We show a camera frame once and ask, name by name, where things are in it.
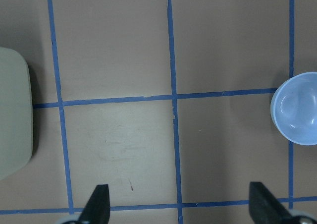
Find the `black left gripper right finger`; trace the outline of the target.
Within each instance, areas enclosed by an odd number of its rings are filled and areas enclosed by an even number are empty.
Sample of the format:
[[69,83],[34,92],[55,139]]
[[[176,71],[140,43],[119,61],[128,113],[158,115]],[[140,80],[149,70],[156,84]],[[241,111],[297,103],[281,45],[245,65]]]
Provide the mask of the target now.
[[261,182],[250,182],[249,214],[255,224],[297,223],[297,218]]

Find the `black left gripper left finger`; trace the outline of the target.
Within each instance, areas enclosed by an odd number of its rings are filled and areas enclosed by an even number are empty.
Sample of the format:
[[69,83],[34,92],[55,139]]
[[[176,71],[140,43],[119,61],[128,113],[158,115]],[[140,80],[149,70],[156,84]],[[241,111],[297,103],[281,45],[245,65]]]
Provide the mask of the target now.
[[79,216],[78,224],[107,224],[110,219],[109,187],[97,185]]

